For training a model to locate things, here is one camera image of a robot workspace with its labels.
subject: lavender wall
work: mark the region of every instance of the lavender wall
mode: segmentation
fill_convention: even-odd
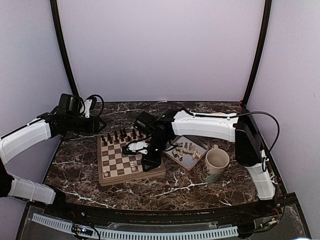
[[[240,101],[264,0],[59,1],[82,96]]]
[[[296,192],[312,237],[320,239],[320,1],[272,3],[270,24],[248,108],[280,122],[273,157],[289,192]],[[270,145],[275,124],[258,118]]]
[[[51,111],[69,92],[52,21],[50,1],[1,1],[0,136]],[[58,138],[40,143],[13,159],[7,170],[42,182]],[[0,238],[13,240],[25,204],[0,198]]]

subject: chessboard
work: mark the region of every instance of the chessboard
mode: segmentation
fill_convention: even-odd
[[[121,134],[120,131],[115,131],[108,135],[97,137],[98,172],[101,186],[121,184],[166,173],[163,162],[158,168],[145,172],[141,164],[141,153],[136,155],[122,153],[122,147],[127,143],[144,137],[145,135],[141,132],[136,131],[133,133],[131,129],[121,130]]]

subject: black frame pole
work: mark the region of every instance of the black frame pole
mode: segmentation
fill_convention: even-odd
[[[67,48],[65,45],[64,35],[62,32],[62,27],[61,27],[61,22],[60,22],[60,17],[59,17],[59,9],[58,9],[57,0],[50,0],[50,4],[51,4],[51,12],[52,12],[52,18],[53,18],[53,23],[54,23],[54,28],[55,28],[55,34],[56,34],[56,38],[58,40],[60,54],[62,57],[65,73],[68,78],[72,94],[79,96],[79,92],[78,92],[78,89],[76,86],[75,78],[72,73],[71,65],[69,62],[68,54],[67,54]]]
[[[251,95],[251,92],[252,92],[252,89],[254,87],[254,83],[256,80],[257,72],[259,69],[259,64],[260,64],[262,52],[263,52],[264,45],[265,45],[266,35],[267,35],[267,29],[268,29],[270,12],[271,12],[271,4],[272,4],[272,0],[265,0],[259,40],[258,40],[258,44],[256,47],[256,52],[255,52],[255,56],[254,56],[254,60],[253,60],[253,65],[252,65],[249,81],[246,86],[243,100],[241,101],[241,106],[243,108],[246,108],[246,106],[248,104],[248,101],[249,101],[249,98],[250,98],[250,95]]]

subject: white cable tray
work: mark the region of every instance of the white cable tray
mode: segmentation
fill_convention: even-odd
[[[37,213],[33,214],[32,221],[64,233],[72,234],[72,223],[70,221],[59,220]],[[102,240],[214,240],[238,236],[238,227],[236,226],[204,231],[169,233],[117,231],[99,227],[96,227],[95,229],[100,233],[100,238]],[[78,234],[80,236],[88,237],[81,233]],[[95,231],[93,231],[91,239],[98,239],[98,235]]]

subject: wooden chessboard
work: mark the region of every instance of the wooden chessboard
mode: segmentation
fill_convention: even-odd
[[[131,180],[151,178],[166,173],[163,162],[158,168],[147,172],[143,171],[141,164],[142,154],[123,154],[122,147],[128,143],[128,140],[125,137],[124,140],[121,141],[120,132],[117,132],[119,135],[118,143],[115,142],[114,133],[110,133],[113,143],[107,140],[107,135],[104,136],[106,144],[102,141],[102,136],[97,137],[99,184],[101,186],[121,184]],[[127,129],[126,133],[131,137],[132,141],[132,130]],[[135,170],[132,170],[130,167],[130,162],[135,163]]]

